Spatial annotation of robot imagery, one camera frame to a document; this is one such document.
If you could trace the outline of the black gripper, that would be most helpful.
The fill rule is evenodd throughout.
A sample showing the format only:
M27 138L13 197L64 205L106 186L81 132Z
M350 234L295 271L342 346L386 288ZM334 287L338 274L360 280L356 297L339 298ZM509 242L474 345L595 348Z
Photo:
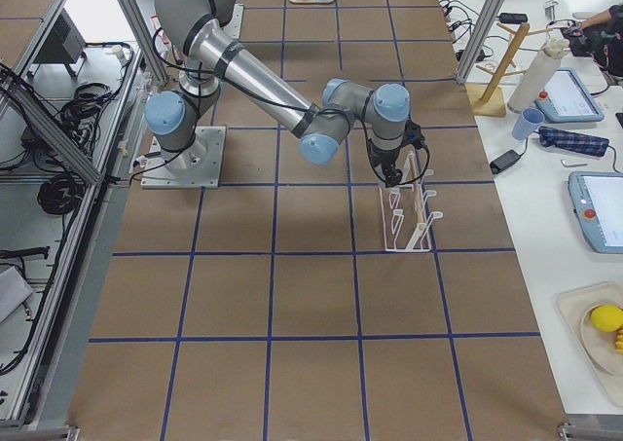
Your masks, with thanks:
M366 140L366 150L370 166L376 174L384 175L385 186L387 188L398 185L402 180L403 172L396 165L396 161L403 147L404 142L401 141L395 148L385 150L376 146L372 138Z

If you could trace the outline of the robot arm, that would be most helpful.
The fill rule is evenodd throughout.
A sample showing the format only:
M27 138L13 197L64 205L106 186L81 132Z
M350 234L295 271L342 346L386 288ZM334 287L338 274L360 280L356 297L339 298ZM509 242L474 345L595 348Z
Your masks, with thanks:
M355 121L372 128L366 141L371 168L387 186L403 179L396 161L413 140L410 95L399 84L370 89L352 81L333 79L321 105L301 96L240 41L224 24L237 0L154 0L160 25L170 42L198 65L194 75L226 82L246 94L259 108L290 130L299 151L310 163L328 164Z

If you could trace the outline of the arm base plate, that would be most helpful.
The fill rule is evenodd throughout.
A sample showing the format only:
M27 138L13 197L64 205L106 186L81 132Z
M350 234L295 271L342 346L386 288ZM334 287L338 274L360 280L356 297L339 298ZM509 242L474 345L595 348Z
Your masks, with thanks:
M226 127L195 127L177 135L154 135L150 158L140 185L145 189L217 188L225 147Z

